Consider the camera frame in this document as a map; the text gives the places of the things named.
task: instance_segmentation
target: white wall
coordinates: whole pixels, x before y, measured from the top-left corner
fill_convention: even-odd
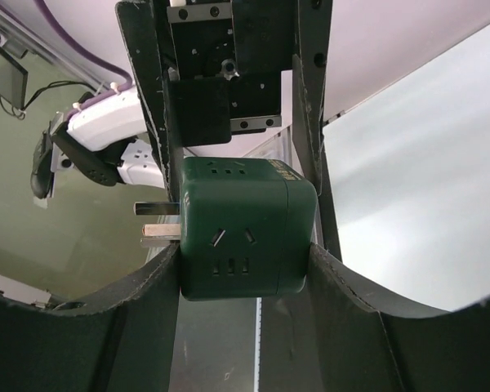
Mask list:
[[[325,136],[348,266],[448,310],[490,294],[490,26]]]

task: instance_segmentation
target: black metal plate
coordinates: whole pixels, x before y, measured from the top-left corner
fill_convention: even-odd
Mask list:
[[[232,1],[236,59],[241,74],[292,69],[295,9],[294,0]]]
[[[183,146],[229,143],[229,90],[224,78],[171,83],[177,128]]]
[[[334,201],[323,149],[323,98],[332,1],[296,0],[296,54],[292,70],[292,140],[305,177],[319,196],[323,245],[341,259]]]
[[[229,82],[231,118],[281,114],[281,74],[259,73]]]
[[[167,38],[157,27],[155,14],[165,12],[164,0],[149,2],[120,2],[116,12],[122,31],[135,82],[138,86],[147,130],[154,148],[153,156],[163,171],[169,199],[178,201],[180,168],[183,149],[176,129],[174,108],[171,108],[167,88],[168,72],[162,68],[162,48],[159,43]]]
[[[234,60],[230,19],[173,24],[172,34],[182,80],[215,76],[223,60]]]

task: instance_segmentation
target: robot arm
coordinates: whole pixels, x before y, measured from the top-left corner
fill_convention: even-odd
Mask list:
[[[75,114],[68,122],[57,114],[42,133],[33,156],[31,189],[51,198],[58,172],[76,167],[100,185],[148,185],[163,188],[146,132],[136,87]]]

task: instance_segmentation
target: power socket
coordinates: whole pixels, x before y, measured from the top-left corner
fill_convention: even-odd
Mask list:
[[[317,199],[312,184],[281,161],[186,158],[183,296],[200,301],[300,291]]]

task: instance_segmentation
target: bolt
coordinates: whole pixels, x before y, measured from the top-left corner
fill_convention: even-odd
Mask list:
[[[66,169],[69,169],[73,165],[73,163],[71,162],[70,159],[64,159],[61,162],[61,165],[62,165],[62,167],[66,168]]]
[[[211,16],[213,18],[217,18],[219,14],[220,14],[220,8],[218,7],[211,8]]]
[[[189,17],[189,13],[187,12],[186,9],[182,8],[181,10],[178,11],[178,16],[180,17],[181,20],[186,20]]]

